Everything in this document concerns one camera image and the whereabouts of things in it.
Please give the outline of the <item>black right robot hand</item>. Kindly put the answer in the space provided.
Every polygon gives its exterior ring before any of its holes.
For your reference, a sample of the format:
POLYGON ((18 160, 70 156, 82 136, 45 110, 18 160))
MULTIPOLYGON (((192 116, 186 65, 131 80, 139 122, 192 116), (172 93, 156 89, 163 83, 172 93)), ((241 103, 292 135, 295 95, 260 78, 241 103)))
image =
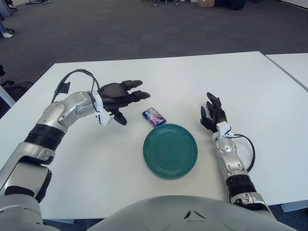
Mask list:
POLYGON ((209 99, 206 102, 209 116, 207 116, 205 108, 201 106, 200 123, 213 134, 218 133, 220 138, 227 138, 230 135, 231 126, 228 124, 226 114, 221 107, 220 98, 210 92, 207 92, 206 96, 209 99))

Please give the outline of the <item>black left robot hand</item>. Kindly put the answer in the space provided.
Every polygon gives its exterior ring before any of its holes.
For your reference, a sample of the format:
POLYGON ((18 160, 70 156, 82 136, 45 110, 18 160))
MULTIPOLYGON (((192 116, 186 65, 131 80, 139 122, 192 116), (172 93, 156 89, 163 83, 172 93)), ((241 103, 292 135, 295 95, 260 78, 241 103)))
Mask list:
POLYGON ((132 93, 128 91, 142 85, 141 80, 126 80, 121 83, 110 83, 102 86, 98 93, 103 102, 103 108, 114 116, 114 120, 125 126, 126 118, 120 112, 120 108, 127 107, 130 103, 136 103, 140 100, 150 98, 151 95, 147 92, 138 90, 132 93))

